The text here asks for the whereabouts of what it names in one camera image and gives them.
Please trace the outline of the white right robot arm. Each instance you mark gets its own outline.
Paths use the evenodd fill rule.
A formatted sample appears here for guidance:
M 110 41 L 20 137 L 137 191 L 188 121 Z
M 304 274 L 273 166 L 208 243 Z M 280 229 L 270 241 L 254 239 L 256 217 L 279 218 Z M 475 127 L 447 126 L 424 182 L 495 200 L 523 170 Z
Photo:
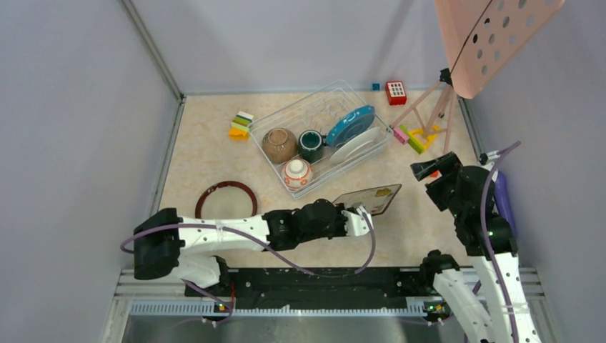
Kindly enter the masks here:
M 421 289 L 446 301 L 465 342 L 540 342 L 522 287 L 515 233 L 500 214 L 503 190 L 496 165 L 465 166 L 449 152 L 410 167 L 418 181 L 438 175 L 426 184 L 426 193 L 453 216 L 480 283 L 465 286 L 455 259 L 433 250 L 420 265 Z

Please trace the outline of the white printed plate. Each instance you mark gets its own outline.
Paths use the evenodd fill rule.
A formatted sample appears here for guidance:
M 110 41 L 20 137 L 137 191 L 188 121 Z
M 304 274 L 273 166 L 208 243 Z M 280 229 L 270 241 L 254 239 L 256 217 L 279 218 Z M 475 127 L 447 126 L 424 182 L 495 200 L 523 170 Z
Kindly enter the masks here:
M 379 127 L 366 130 L 364 133 L 348 141 L 345 145 L 336 150 L 330 157 L 331 164 L 341 164 L 354 157 L 356 154 L 364 151 L 367 147 L 374 144 L 374 140 L 382 130 Z

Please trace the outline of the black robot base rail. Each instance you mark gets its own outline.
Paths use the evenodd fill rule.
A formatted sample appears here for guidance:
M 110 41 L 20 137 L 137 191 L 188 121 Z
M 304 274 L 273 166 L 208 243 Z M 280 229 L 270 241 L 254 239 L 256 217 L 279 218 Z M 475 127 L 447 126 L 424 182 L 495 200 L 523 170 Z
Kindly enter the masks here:
M 437 292 L 417 268 L 316 268 L 308 275 L 287 268 L 230 269 L 206 290 L 234 300 L 237 309 L 405 309 L 414 297 Z

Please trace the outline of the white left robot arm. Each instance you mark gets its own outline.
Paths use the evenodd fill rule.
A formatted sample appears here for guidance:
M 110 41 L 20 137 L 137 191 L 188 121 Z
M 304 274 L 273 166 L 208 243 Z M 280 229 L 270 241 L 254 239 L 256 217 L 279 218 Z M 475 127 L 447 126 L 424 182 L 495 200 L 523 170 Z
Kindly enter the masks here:
M 134 229 L 121 250 L 133 256 L 134 278 L 173 275 L 212 295 L 229 286 L 227 266 L 216 253 L 225 250 L 280 253 L 317 239 L 373 235 L 372 216 L 362 205 L 346 207 L 319 199 L 300 209 L 279 209 L 242 219 L 181 217 L 165 208 Z

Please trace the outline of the orange patterned bowl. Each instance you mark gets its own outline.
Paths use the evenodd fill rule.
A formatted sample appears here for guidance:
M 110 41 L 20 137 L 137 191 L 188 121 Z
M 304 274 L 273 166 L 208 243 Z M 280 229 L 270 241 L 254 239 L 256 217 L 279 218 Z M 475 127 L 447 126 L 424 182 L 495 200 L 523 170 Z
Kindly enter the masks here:
M 304 159 L 294 158 L 288 161 L 281 171 L 282 181 L 288 189 L 298 190 L 309 185 L 314 179 L 312 165 Z

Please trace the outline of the red rimmed round plate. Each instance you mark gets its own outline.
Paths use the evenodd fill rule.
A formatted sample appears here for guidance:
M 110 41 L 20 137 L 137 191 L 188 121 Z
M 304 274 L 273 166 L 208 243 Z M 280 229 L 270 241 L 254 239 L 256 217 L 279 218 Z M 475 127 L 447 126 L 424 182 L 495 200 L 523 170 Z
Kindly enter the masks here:
M 198 198 L 197 219 L 241 219 L 257 215 L 259 201 L 246 184 L 222 181 L 207 188 Z

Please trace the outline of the blue polka dot plate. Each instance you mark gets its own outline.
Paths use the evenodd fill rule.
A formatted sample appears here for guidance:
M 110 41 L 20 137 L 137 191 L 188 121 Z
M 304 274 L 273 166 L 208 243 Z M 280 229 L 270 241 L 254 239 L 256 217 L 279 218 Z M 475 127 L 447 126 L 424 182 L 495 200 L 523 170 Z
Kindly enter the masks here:
M 361 106 L 343 116 L 324 138 L 325 144 L 338 149 L 351 139 L 371 127 L 375 117 L 375 108 L 371 105 Z

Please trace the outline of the square floral plate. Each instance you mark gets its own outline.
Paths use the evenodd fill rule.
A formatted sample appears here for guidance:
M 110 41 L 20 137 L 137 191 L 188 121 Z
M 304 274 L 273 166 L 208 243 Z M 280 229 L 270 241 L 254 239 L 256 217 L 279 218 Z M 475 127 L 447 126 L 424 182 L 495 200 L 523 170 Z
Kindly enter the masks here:
M 346 208 L 363 206 L 372 216 L 380 216 L 386 212 L 401 188 L 402 184 L 390 184 L 361 189 L 342 194 L 332 203 L 343 204 Z

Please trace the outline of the dark green mug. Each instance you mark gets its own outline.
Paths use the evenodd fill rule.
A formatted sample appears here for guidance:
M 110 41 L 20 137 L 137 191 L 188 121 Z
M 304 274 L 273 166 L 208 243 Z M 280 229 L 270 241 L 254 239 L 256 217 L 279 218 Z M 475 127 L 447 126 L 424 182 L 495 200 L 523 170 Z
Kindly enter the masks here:
M 299 135 L 297 146 L 299 156 L 310 164 L 322 158 L 324 146 L 324 137 L 318 131 L 306 130 Z

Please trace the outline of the brown speckled bowl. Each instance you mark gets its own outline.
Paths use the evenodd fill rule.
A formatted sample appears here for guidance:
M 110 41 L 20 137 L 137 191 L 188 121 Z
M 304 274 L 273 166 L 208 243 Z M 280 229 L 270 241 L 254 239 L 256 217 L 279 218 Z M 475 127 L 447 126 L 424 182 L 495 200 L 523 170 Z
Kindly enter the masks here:
M 297 155 L 297 138 L 288 129 L 272 129 L 262 139 L 262 151 L 271 163 L 284 163 Z

